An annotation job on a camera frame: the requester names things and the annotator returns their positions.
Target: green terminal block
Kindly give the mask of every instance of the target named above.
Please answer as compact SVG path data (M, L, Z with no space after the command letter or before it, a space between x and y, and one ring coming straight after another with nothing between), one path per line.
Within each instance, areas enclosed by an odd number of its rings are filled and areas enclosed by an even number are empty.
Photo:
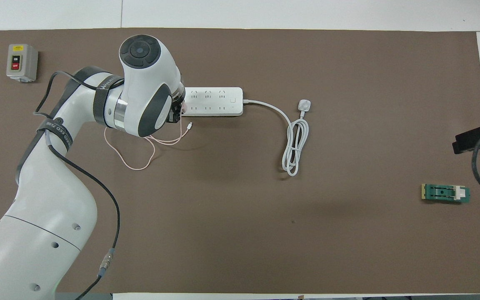
M470 189L462 185L422 184L421 199L470 202Z

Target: power strip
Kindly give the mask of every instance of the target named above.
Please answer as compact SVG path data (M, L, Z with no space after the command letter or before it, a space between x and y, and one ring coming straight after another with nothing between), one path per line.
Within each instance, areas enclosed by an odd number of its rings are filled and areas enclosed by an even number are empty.
M240 87L185 87L186 117L240 116L244 94Z

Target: thin white cable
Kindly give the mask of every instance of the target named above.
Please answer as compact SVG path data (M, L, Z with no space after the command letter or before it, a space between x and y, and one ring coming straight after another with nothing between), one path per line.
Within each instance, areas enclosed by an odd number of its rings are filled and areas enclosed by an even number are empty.
M307 102L308 108L301 111L299 119L295 120L294 122L290 122L290 119L282 110L276 108L271 104L256 100L244 100L244 104L259 104L268 108L272 108L273 110L279 112L279 114L282 114L282 116L285 118L286 122L288 123L288 127L286 128L287 142L284 153L282 154L283 158L281 161L281 166L282 169L285 170L290 176L295 176L297 174L299 170L299 159L301 158L301 150L303 150L303 146L305 146L305 142L307 142L309 127L307 121L303 119L303 117L305 116L305 111L308 111L310 108L310 102ZM296 126L297 129L294 138L294 128Z
M162 144L162 145L172 146L172 145L177 144L177 143L181 140L181 138L183 138L183 137L186 135L186 133L192 128L192 122L190 122L190 123L188 124L188 126L186 127L186 131L183 133L183 128L182 128L182 127L183 127L183 123L182 123L182 122L183 122L183 118L181 117L181 118L179 119L179 123L180 123L180 135L179 135L178 138L176 138L176 139L174 139L174 140L160 140L160 139L157 139L157 138L152 137L151 135L149 135L149 136L147 136L147 137L144 138L147 142L149 142L149 144L151 144L151 145L153 146L153 152L152 152L151 156L149 157L149 161L147 162L147 164L146 164L144 167L139 167L139 168L137 168L137 167L131 167L130 165L128 165L127 162L123 159L123 156L122 156L122 154L118 151L118 149L116 149L113 145L110 144L110 142L108 142L108 140L107 140L107 128L106 128L106 127L105 127L105 130L103 131L103 137L105 138L105 142L107 142L107 145L109 145L109 147L112 148L112 150L114 150L114 151L118 154L118 156L120 157L120 159L122 160L123 164L124 164L126 167L128 167L129 169L132 169L132 170L134 170L134 171L141 171L141 170L146 169L147 167L149 167L149 165L150 165L150 163L151 163L151 160L153 159L153 155L155 155L155 150L156 150L156 149L155 149L155 144L153 144L153 140L154 140L155 142L158 142L158 143Z

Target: brown mat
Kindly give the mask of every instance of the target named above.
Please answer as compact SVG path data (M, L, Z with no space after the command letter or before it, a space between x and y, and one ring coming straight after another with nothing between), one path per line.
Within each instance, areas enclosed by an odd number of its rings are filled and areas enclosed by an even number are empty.
M312 101L299 175L279 172L285 123L257 106L235 118L192 118L145 171L126 169L85 125L69 159L117 196L122 229L95 292L480 293L480 187L456 134L480 126L480 65L473 32L230 29L83 29L0 32L0 217L15 169L42 121L32 116L49 76L97 65L123 75L121 42L150 34L170 49L188 87L242 87L290 118ZM38 80L5 76L8 44L40 51ZM56 84L45 110L58 100ZM168 125L157 137L175 137ZM108 137L132 165L149 145ZM59 292L95 279L115 230L112 203ZM420 184L472 190L463 205L426 202Z

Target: white robotic arm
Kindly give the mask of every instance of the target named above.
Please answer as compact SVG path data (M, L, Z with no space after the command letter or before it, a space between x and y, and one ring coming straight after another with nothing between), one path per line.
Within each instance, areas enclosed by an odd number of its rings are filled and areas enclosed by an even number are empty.
M1 300L53 300L97 220L93 196L46 138L65 155L85 122L144 137L179 118L185 88L164 44L133 36L120 47L120 60L125 82L118 87L121 77L97 67L76 72L95 90L70 80L19 163L17 195L0 220Z

